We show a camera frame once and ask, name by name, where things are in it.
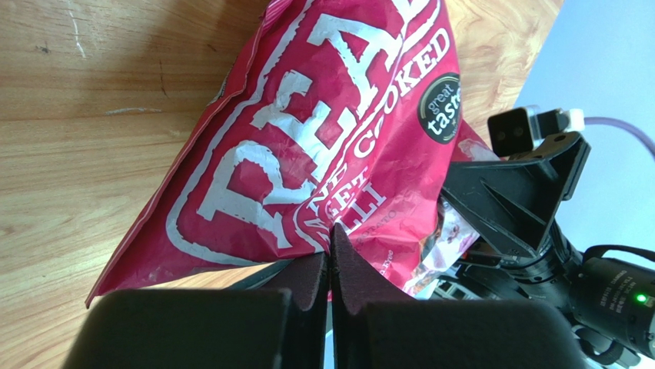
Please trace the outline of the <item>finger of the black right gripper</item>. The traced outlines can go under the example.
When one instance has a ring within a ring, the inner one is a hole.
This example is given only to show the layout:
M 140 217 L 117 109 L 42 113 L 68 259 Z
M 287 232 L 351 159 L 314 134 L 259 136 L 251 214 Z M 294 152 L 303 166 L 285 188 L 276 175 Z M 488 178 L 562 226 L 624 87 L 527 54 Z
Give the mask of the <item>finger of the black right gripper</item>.
M 571 132 L 550 135 L 514 160 L 455 162 L 441 194 L 500 256 L 566 251 L 555 215 L 572 198 L 590 151 Z

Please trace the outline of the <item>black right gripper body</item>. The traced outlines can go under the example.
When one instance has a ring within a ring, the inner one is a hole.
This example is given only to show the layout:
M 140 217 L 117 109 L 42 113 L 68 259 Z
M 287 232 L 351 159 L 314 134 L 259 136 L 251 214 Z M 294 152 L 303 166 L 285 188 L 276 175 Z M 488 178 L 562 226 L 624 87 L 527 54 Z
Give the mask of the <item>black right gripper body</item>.
M 654 357 L 654 271 L 606 256 L 653 261 L 654 252 L 605 244 L 579 252 L 557 225 L 533 257 L 502 255 L 481 238 L 437 278 L 440 300 L 543 301 L 568 321 L 597 366 L 636 366 Z

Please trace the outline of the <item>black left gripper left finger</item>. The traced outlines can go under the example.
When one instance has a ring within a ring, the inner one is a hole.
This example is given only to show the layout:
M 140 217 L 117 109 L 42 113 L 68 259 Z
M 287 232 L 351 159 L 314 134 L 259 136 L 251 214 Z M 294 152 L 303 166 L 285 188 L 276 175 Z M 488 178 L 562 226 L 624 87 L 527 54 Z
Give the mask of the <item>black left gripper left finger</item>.
M 143 289 L 102 298 L 66 368 L 320 368 L 328 258 L 293 260 L 257 289 Z

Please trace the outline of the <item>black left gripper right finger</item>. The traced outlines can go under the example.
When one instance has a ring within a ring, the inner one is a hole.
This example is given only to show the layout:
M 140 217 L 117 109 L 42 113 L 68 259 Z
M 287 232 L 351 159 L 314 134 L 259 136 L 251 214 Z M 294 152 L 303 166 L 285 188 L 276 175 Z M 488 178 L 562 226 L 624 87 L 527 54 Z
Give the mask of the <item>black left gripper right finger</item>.
M 331 231 L 334 359 L 338 368 L 582 368 L 570 325 L 529 300 L 418 300 Z

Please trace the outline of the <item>pink Real chips bag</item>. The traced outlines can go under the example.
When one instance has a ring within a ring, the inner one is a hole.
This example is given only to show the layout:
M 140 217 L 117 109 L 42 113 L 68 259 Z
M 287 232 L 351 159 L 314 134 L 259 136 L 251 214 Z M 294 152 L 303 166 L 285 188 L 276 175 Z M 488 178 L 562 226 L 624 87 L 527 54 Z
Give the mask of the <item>pink Real chips bag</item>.
M 340 225 L 409 294 L 478 233 L 441 194 L 493 153 L 443 1 L 272 1 L 90 292 L 322 253 Z

